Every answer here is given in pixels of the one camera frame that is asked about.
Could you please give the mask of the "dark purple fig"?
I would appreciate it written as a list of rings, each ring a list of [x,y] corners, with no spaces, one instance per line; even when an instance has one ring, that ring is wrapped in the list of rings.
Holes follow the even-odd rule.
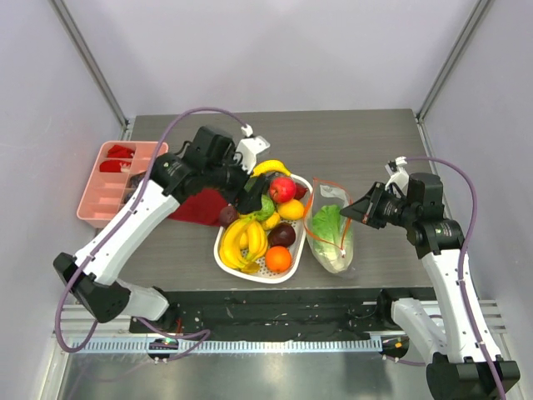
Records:
[[[229,227],[239,218],[237,210],[232,206],[225,206],[219,213],[219,224],[223,228]]]

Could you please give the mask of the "yellow banana bunch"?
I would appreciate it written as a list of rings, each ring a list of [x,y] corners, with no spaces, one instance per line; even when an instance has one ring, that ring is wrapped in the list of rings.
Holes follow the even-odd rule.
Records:
[[[255,217],[240,217],[222,229],[215,255],[230,271],[252,275],[268,250],[267,235]]]

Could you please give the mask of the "clear zip top bag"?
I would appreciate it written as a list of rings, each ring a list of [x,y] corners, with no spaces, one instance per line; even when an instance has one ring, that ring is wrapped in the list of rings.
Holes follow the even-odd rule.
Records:
[[[354,239],[351,219],[341,210],[352,203],[337,183],[314,177],[303,225],[311,253],[330,274],[347,277],[353,272]]]

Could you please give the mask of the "green white cabbage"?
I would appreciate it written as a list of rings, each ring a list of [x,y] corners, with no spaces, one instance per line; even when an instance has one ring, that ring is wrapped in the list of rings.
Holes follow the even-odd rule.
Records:
[[[353,232],[350,222],[336,204],[321,207],[311,218],[311,251],[329,272],[346,272],[353,259]]]

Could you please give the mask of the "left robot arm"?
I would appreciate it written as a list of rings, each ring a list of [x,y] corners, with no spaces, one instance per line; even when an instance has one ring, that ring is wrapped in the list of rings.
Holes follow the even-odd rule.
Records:
[[[99,323],[124,314],[147,319],[161,333],[176,326],[177,311],[162,291],[128,284],[118,276],[155,227],[206,188],[218,191],[240,213],[260,209],[265,180],[247,183],[270,144],[249,127],[243,130],[244,138],[234,142],[221,129],[200,127],[182,153],[155,158],[126,205],[90,243],[73,255],[56,256],[58,276]]]

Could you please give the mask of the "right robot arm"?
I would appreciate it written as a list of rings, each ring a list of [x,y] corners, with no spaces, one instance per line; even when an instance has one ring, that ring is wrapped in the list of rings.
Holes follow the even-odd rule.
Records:
[[[503,399],[520,380],[517,363],[506,360],[486,325],[476,296],[460,224],[444,215],[443,184],[431,173],[397,172],[375,182],[341,215],[375,229],[404,228],[408,242],[430,277],[441,324],[413,297],[391,299],[376,308],[387,329],[405,332],[426,365],[434,399]]]

